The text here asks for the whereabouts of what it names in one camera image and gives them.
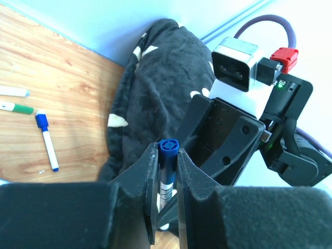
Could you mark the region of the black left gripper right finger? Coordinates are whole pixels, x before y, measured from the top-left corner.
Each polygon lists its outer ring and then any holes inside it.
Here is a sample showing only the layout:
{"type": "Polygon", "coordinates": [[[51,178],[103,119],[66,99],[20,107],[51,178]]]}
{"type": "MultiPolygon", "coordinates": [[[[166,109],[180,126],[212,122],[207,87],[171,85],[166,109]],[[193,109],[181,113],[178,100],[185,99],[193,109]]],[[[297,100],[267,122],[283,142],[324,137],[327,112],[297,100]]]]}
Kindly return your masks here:
{"type": "Polygon", "coordinates": [[[181,149],[181,248],[331,248],[331,197],[310,187],[222,186],[181,149]]]}

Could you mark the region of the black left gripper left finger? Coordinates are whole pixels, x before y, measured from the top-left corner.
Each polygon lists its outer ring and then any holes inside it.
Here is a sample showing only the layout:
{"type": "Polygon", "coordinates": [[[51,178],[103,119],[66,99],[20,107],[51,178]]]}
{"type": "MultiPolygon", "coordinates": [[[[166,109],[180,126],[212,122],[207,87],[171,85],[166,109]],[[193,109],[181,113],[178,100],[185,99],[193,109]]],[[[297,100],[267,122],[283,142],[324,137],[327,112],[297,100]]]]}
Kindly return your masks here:
{"type": "Polygon", "coordinates": [[[158,146],[112,181],[1,186],[1,248],[150,248],[158,146]]]}

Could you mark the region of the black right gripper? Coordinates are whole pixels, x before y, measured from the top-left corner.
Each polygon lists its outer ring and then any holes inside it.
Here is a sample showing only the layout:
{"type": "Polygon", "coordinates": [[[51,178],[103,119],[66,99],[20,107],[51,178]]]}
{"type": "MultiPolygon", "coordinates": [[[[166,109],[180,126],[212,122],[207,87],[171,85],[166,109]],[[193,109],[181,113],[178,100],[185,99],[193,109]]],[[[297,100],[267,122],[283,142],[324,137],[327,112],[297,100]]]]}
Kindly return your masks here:
{"type": "Polygon", "coordinates": [[[265,128],[271,135],[260,145],[260,153],[283,181],[313,187],[331,175],[331,155],[297,128],[296,119],[268,116],[259,121],[219,98],[195,95],[175,137],[197,167],[221,185],[233,186],[265,128]]]}

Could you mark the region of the dark blue marker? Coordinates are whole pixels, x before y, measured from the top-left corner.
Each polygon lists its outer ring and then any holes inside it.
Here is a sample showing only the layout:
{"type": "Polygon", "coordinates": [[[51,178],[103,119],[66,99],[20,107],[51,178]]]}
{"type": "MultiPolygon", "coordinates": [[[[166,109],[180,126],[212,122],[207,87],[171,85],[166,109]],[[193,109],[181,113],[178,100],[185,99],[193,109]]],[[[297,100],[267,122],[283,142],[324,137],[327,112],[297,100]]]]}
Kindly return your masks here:
{"type": "Polygon", "coordinates": [[[177,139],[164,139],[158,143],[160,168],[160,210],[172,198],[173,185],[176,177],[177,155],[179,142],[177,139]]]}

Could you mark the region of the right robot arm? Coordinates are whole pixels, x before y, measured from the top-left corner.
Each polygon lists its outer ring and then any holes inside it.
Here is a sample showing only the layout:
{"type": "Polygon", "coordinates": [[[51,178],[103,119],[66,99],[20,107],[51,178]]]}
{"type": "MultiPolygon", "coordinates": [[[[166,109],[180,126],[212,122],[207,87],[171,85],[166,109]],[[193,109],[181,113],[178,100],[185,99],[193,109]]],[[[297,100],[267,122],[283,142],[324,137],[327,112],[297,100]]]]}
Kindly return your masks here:
{"type": "Polygon", "coordinates": [[[208,96],[192,98],[176,138],[194,164],[222,185],[234,185],[259,151],[283,181],[313,187],[331,175],[331,154],[297,127],[312,91],[311,83],[289,74],[258,93],[216,81],[208,96]]]}

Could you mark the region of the black floral plush blanket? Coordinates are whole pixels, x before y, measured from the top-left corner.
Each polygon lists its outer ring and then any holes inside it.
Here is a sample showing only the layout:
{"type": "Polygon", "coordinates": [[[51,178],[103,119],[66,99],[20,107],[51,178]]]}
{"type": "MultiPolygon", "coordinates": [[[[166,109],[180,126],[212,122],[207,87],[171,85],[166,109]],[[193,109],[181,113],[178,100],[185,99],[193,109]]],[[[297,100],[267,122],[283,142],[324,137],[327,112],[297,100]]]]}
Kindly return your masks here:
{"type": "Polygon", "coordinates": [[[113,180],[147,146],[174,138],[191,99],[208,96],[214,82],[211,51],[173,19],[144,32],[124,69],[107,120],[110,156],[98,179],[113,180]]]}

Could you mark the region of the lilac cap marker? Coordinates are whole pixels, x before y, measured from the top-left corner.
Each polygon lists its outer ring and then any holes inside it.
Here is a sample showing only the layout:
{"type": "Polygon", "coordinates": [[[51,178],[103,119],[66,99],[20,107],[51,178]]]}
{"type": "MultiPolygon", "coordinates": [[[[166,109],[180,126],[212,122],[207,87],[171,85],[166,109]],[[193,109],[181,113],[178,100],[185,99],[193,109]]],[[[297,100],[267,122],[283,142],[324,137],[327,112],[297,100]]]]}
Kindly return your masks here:
{"type": "Polygon", "coordinates": [[[0,95],[28,97],[30,91],[26,88],[0,86],[0,95]]]}

